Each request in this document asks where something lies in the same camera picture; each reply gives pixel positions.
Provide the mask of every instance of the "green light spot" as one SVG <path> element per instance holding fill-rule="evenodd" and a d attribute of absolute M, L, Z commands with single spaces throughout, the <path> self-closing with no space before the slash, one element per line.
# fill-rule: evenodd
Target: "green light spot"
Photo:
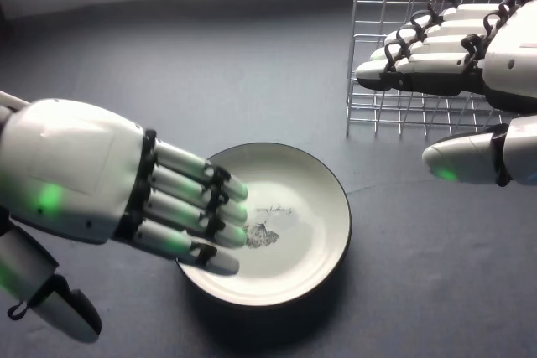
<path fill-rule="evenodd" d="M 457 177 L 453 171 L 450 171 L 449 169 L 439 169 L 435 172 L 435 175 L 444 180 L 450 180 L 450 181 L 456 181 Z"/>
<path fill-rule="evenodd" d="M 45 214 L 55 214 L 60 210 L 61 196 L 64 190 L 57 184 L 43 186 L 37 199 L 37 208 Z"/>

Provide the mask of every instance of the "metal wire rack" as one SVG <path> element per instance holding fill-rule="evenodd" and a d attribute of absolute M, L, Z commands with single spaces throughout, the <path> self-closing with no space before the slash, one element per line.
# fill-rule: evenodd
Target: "metal wire rack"
<path fill-rule="evenodd" d="M 458 0 L 459 3 L 490 3 L 501 0 Z M 457 131 L 477 132 L 509 122 L 513 115 L 492 109 L 485 98 L 474 93 L 459 96 L 427 96 L 401 91 L 371 91 L 361 87 L 354 70 L 383 45 L 387 34 L 398 29 L 428 0 L 354 0 L 347 69 L 347 135 L 352 122 L 372 124 L 375 134 L 381 126 L 419 128 L 426 137 L 442 137 Z"/>

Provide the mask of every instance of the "plate rim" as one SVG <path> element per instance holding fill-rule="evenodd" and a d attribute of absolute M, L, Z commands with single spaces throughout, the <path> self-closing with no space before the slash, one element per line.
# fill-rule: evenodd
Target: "plate rim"
<path fill-rule="evenodd" d="M 311 155 L 310 153 L 304 151 L 304 150 L 301 150 L 300 148 L 297 148 L 297 147 L 294 147 L 294 146 L 290 146 L 288 144 L 282 144 L 282 143 L 273 143 L 273 142 L 252 142 L 252 143 L 244 143 L 244 144 L 238 144 L 237 146 L 232 146 L 230 148 L 226 148 L 214 155 L 212 155 L 211 157 L 208 158 L 209 161 L 211 161 L 212 158 L 214 157 L 217 157 L 218 155 L 222 154 L 222 153 L 227 153 L 231 150 L 233 150 L 234 148 L 240 148 L 240 147 L 245 147 L 245 146 L 253 146 L 253 145 L 259 145 L 259 144 L 267 144 L 267 145 L 274 145 L 274 146 L 283 146 L 283 147 L 287 147 L 287 148 L 292 148 L 296 151 L 299 151 L 301 153 L 304 153 L 304 154 L 307 154 L 308 156 L 312 157 L 314 160 L 318 161 L 319 163 L 322 164 L 323 167 L 325 167 L 328 172 L 330 172 L 330 174 L 334 177 L 334 179 L 336 180 L 337 184 L 339 185 L 341 191 L 343 192 L 343 196 L 345 197 L 345 201 L 347 202 L 347 211 L 348 211 L 348 214 L 349 214 L 349 229 L 348 229 L 348 233 L 347 233 L 347 242 L 345 243 L 345 246 L 343 247 L 343 251 L 341 252 L 341 255 L 339 257 L 339 259 L 337 260 L 336 264 L 334 265 L 334 267 L 328 272 L 328 274 L 322 279 L 322 281 L 320 281 L 318 284 L 316 284 L 313 288 L 311 288 L 310 290 L 306 291 L 305 293 L 302 293 L 301 295 L 298 295 L 292 299 L 289 299 L 287 301 L 283 301 L 283 302 L 278 302 L 276 304 L 264 304 L 264 305 L 249 305 L 249 304 L 237 304 L 237 303 L 234 303 L 234 302 L 230 302 L 230 301 L 226 301 L 225 299 L 222 299 L 222 298 L 218 298 L 216 295 L 213 295 L 211 293 L 209 293 L 208 291 L 206 291 L 204 288 L 200 287 L 199 285 L 197 285 L 194 280 L 192 280 L 185 272 L 185 270 L 183 270 L 183 267 L 181 266 L 181 264 L 183 263 L 180 263 L 177 259 L 175 259 L 175 264 L 177 265 L 177 267 L 180 269 L 181 273 L 183 274 L 183 277 L 185 277 L 190 286 L 193 286 L 194 288 L 200 290 L 203 294 L 205 294 L 207 297 L 209 297 L 210 299 L 213 299 L 215 301 L 217 301 L 218 303 L 220 304 L 225 304 L 225 305 L 230 305 L 230 306 L 233 306 L 233 307 L 236 307 L 236 308 L 240 308 L 240 309 L 252 309 L 252 310 L 260 310 L 260 309 L 275 309 L 275 308 L 279 308 L 279 307 L 283 307 L 285 305 L 289 305 L 289 304 L 293 304 L 293 303 L 296 303 L 298 301 L 300 301 L 301 299 L 304 299 L 304 298 L 307 298 L 309 295 L 311 295 L 316 289 L 320 288 L 323 284 L 325 284 L 331 277 L 332 275 L 334 274 L 334 272 L 341 266 L 341 263 L 343 262 L 343 260 L 345 259 L 345 257 L 347 256 L 347 252 L 348 252 L 348 249 L 349 249 L 349 246 L 351 245 L 351 238 L 352 238 L 352 214 L 351 214 L 351 205 L 349 204 L 349 198 L 347 197 L 347 193 L 345 192 L 345 189 L 343 188 L 343 185 L 341 184 L 340 180 L 334 175 L 334 173 L 332 172 L 332 170 L 330 168 L 328 168 L 326 166 L 325 163 L 323 163 L 322 161 L 320 161 L 317 157 Z"/>

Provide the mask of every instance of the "wire rack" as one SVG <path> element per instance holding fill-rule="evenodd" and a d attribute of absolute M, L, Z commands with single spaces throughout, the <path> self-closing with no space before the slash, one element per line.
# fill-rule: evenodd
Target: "wire rack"
<path fill-rule="evenodd" d="M 490 3 L 501 0 L 458 0 L 459 3 Z M 401 91 L 371 91 L 360 86 L 354 70 L 383 45 L 387 34 L 398 29 L 428 0 L 354 0 L 347 70 L 347 136 L 351 123 L 404 130 L 422 130 L 443 137 L 458 132 L 479 131 L 509 122 L 513 115 L 492 109 L 485 98 L 474 93 L 459 96 L 427 96 Z"/>

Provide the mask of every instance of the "round plate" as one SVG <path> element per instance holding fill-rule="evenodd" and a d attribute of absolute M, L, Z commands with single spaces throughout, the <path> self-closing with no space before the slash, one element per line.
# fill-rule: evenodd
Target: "round plate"
<path fill-rule="evenodd" d="M 247 245 L 231 250 L 239 273 L 222 277 L 180 264 L 211 296 L 249 307 L 306 295 L 344 257 L 351 211 L 334 174 L 318 159 L 275 143 L 244 144 L 209 158 L 248 187 Z"/>

